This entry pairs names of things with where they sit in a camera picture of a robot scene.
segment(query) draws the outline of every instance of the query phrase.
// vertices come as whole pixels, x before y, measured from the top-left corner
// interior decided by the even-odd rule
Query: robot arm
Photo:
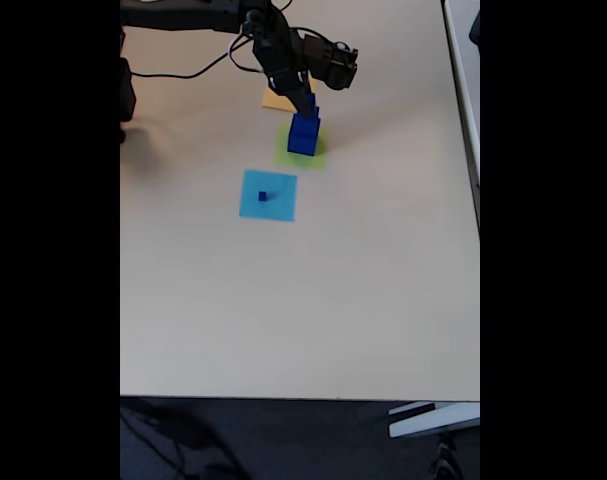
[[[121,0],[121,26],[155,30],[215,30],[254,40],[253,53],[269,87],[304,115],[312,110],[308,72],[333,90],[348,88],[358,50],[325,38],[299,37],[270,0]]]

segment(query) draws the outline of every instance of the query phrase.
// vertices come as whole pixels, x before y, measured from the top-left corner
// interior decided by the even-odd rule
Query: table
[[[121,395],[478,401],[480,241],[441,5],[294,1],[360,50],[319,86],[324,171],[273,164],[265,78],[135,79],[121,146]],[[137,72],[230,39],[128,29]],[[252,65],[251,52],[235,59]],[[240,218],[243,173],[298,175],[296,221]]]

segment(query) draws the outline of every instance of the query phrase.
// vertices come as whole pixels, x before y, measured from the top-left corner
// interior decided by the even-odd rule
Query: wire
[[[230,57],[230,60],[232,61],[232,63],[234,64],[234,66],[236,66],[236,68],[238,68],[239,70],[243,70],[244,72],[251,72],[251,73],[263,73],[263,70],[257,70],[256,68],[249,68],[249,67],[244,67],[243,65],[239,65],[238,63],[236,63],[236,60],[234,60],[234,57],[232,56],[232,52],[234,51],[234,45],[236,45],[236,43],[243,38],[244,33],[241,32],[239,33],[236,37],[234,37],[234,39],[232,39],[232,41],[230,42],[230,45],[227,47],[227,56]]]
[[[294,0],[290,0],[289,2],[287,2],[287,4],[283,8],[280,9],[280,11],[282,12],[286,8],[288,8],[290,5],[292,5],[293,1]],[[239,45],[237,45],[234,48],[232,48],[232,52],[237,51],[239,48],[243,47],[244,45],[247,45],[251,41],[252,41],[252,39],[248,38],[244,42],[241,42]],[[221,60],[223,60],[225,57],[227,57],[229,55],[230,55],[230,51],[228,49],[227,51],[223,52],[221,55],[219,55],[218,57],[216,57],[214,60],[212,60],[210,63],[208,63],[201,70],[199,70],[196,73],[189,74],[189,75],[181,75],[181,74],[178,74],[178,73],[135,73],[135,72],[132,72],[132,75],[134,75],[135,77],[141,77],[141,78],[179,78],[181,80],[189,80],[189,79],[192,79],[192,78],[196,78],[196,77],[198,77],[200,75],[203,75],[210,68],[212,68],[214,65],[216,65],[217,63],[219,63]],[[232,60],[232,62],[234,62],[234,64],[237,67],[239,67],[241,70],[243,70],[245,68],[245,67],[241,67],[240,65],[238,65],[234,60]]]

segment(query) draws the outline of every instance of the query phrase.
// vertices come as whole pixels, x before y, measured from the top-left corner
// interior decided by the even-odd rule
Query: floor
[[[307,400],[146,399],[189,414],[211,426],[252,480],[428,480],[437,454],[436,435],[388,436],[391,402]],[[173,443],[156,435],[136,414],[131,425],[170,459]],[[480,429],[454,432],[456,460],[465,480],[480,478]],[[202,474],[227,464],[217,450],[184,449],[185,471]],[[121,422],[123,480],[172,480],[175,472]]]

